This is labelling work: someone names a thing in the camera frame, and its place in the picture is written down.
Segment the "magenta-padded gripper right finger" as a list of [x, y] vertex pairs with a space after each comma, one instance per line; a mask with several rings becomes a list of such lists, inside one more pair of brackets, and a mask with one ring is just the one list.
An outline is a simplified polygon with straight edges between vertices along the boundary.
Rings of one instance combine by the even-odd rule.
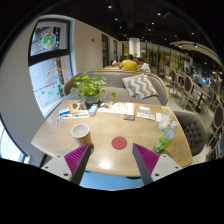
[[136, 143], [132, 153], [145, 185], [182, 169], [168, 154], [157, 154]]

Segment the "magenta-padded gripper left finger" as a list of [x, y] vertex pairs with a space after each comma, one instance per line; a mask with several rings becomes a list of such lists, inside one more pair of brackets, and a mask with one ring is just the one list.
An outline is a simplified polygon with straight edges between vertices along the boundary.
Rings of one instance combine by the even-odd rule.
[[86, 144], [66, 155], [54, 156], [42, 169], [79, 185], [90, 155], [91, 146]]

